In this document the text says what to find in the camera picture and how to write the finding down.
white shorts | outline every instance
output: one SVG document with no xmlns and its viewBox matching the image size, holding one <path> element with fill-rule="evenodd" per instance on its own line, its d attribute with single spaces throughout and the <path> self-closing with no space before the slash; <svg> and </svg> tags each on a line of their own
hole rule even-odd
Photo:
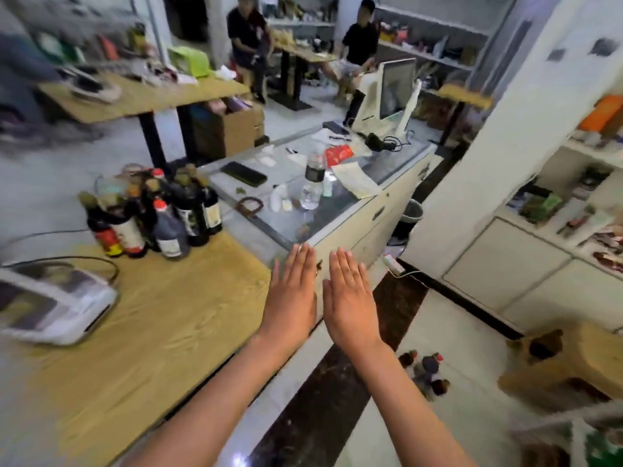
<svg viewBox="0 0 623 467">
<path fill-rule="evenodd" d="M 329 67 L 331 67 L 335 76 L 342 80 L 343 78 L 352 77 L 355 70 L 360 69 L 361 65 L 348 62 L 346 59 L 338 59 L 329 62 Z"/>
</svg>

red packet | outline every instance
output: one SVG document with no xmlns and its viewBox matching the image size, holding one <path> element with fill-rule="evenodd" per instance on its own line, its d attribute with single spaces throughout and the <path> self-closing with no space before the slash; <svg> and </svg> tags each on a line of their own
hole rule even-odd
<svg viewBox="0 0 623 467">
<path fill-rule="evenodd" d="M 338 165 L 343 161 L 347 160 L 348 157 L 352 157 L 353 149 L 344 144 L 343 146 L 335 146 L 333 148 L 327 149 L 326 154 L 326 166 L 332 167 L 334 165 Z"/>
</svg>

man in black shirt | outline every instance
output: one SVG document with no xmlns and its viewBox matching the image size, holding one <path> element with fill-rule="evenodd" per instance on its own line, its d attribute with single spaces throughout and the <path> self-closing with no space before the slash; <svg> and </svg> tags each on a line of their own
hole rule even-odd
<svg viewBox="0 0 623 467">
<path fill-rule="evenodd" d="M 238 7 L 227 15 L 227 34 L 232 40 L 234 62 L 253 70 L 253 95 L 266 103 L 262 85 L 266 74 L 266 57 L 273 50 L 273 38 L 266 20 L 255 8 L 255 0 L 238 0 Z"/>
<path fill-rule="evenodd" d="M 363 0 L 357 14 L 357 22 L 350 26 L 342 46 L 336 49 L 338 60 L 324 65 L 324 73 L 340 83 L 360 76 L 374 65 L 374 55 L 379 44 L 379 34 L 370 23 L 376 5 L 373 0 Z M 342 58 L 348 47 L 346 59 Z"/>
</svg>

hand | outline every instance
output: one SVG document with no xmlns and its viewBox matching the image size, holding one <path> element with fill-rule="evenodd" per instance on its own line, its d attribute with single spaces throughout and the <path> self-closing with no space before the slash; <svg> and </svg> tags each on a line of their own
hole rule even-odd
<svg viewBox="0 0 623 467">
<path fill-rule="evenodd" d="M 331 253 L 329 270 L 331 280 L 323 281 L 324 323 L 333 342 L 354 360 L 384 344 L 368 272 L 342 249 Z"/>
<path fill-rule="evenodd" d="M 292 246 L 282 277 L 279 259 L 275 260 L 257 335 L 282 357 L 290 357 L 303 345 L 316 322 L 315 278 L 316 251 L 308 243 Z"/>
</svg>

computer screen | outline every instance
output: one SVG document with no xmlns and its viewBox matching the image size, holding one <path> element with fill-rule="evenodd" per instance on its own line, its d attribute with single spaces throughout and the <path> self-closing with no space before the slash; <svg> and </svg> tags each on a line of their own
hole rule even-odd
<svg viewBox="0 0 623 467">
<path fill-rule="evenodd" d="M 400 113 L 413 93 L 413 82 L 416 77 L 416 59 L 385 62 L 381 79 L 381 110 L 380 119 Z"/>
</svg>

